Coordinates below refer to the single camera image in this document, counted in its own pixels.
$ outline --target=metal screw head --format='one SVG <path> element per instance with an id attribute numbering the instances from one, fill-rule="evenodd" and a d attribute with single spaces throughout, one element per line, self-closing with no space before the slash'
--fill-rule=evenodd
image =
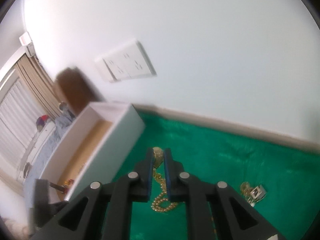
<path id="1" fill-rule="evenodd" d="M 135 179 L 135 178 L 138 177 L 138 173 L 136 173 L 135 171 L 131 171 L 131 172 L 128 173 L 128 177 L 130 179 Z"/>
<path id="2" fill-rule="evenodd" d="M 182 173 L 179 174 L 179 176 L 180 176 L 180 178 L 182 178 L 182 179 L 187 179 L 187 178 L 190 177 L 190 174 L 187 173 L 187 172 L 182 172 Z"/>
<path id="3" fill-rule="evenodd" d="M 97 189 L 97 188 L 100 188 L 100 183 L 99 182 L 97 182 L 97 181 L 94 181 L 94 182 L 92 182 L 91 184 L 90 184 L 90 188 L 92 188 L 92 189 Z"/>
<path id="4" fill-rule="evenodd" d="M 219 181 L 217 185 L 219 188 L 226 188 L 228 186 L 228 184 L 224 181 Z"/>

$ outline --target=gold chain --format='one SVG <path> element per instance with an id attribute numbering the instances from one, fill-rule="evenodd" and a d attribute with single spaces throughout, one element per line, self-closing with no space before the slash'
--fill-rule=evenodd
<path id="1" fill-rule="evenodd" d="M 243 196 L 249 198 L 250 192 L 253 190 L 253 187 L 250 187 L 249 182 L 245 181 L 240 185 L 240 192 Z"/>
<path id="2" fill-rule="evenodd" d="M 161 174 L 156 172 L 156 168 L 153 167 L 153 177 L 155 178 L 155 181 L 158 182 L 161 186 L 162 192 L 154 199 L 154 201 L 151 204 L 151 208 L 156 212 L 167 212 L 172 209 L 174 209 L 178 203 L 170 203 L 167 207 L 162 207 L 161 203 L 169 201 L 167 197 L 164 197 L 167 195 L 167 186 L 165 183 L 165 179 L 162 178 Z"/>

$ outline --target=red object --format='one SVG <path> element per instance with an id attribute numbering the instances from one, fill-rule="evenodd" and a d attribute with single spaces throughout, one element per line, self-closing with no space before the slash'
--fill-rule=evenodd
<path id="1" fill-rule="evenodd" d="M 45 122 L 49 119 L 49 116 L 45 114 L 45 115 L 42 115 L 40 118 Z"/>

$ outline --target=jewelry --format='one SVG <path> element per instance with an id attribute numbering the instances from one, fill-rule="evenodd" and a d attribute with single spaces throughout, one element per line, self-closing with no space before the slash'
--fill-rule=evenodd
<path id="1" fill-rule="evenodd" d="M 252 207 L 254 207 L 257 202 L 264 199 L 267 194 L 262 185 L 253 188 L 250 187 L 250 184 L 247 181 L 240 185 L 240 192 Z"/>
<path id="2" fill-rule="evenodd" d="M 75 181 L 73 179 L 67 179 L 64 184 L 63 184 L 63 187 L 64 187 L 64 193 L 63 194 L 67 194 L 70 187 L 73 185 Z"/>
<path id="3" fill-rule="evenodd" d="M 156 169 L 159 168 L 159 166 L 163 162 L 163 150 L 159 147 L 153 147 L 153 154 L 155 157 L 155 161 L 153 164 L 153 178 L 160 184 L 162 192 L 154 199 L 151 204 L 151 208 L 156 212 L 163 213 L 174 209 L 178 205 L 178 203 L 170 203 L 170 205 L 167 207 L 161 206 L 161 203 L 169 201 L 167 197 L 164 197 L 165 195 L 167 195 L 167 186 L 165 179 L 162 178 L 160 173 L 156 172 Z"/>

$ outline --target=baseboard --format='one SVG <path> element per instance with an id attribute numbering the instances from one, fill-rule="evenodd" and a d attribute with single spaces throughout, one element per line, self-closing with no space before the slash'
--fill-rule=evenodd
<path id="1" fill-rule="evenodd" d="M 196 114 L 189 114 L 180 111 L 175 111 L 157 106 L 134 104 L 134 108 L 138 111 L 156 114 L 165 119 L 177 120 L 186 122 L 197 126 L 207 127 L 223 132 L 228 132 L 236 135 L 242 135 L 253 139 L 258 139 L 290 148 L 299 149 L 302 151 L 320 153 L 320 145 L 301 139 L 293 138 L 287 135 L 273 133 L 269 131 L 260 130 L 254 127 L 226 122 L 214 118 L 200 116 Z"/>

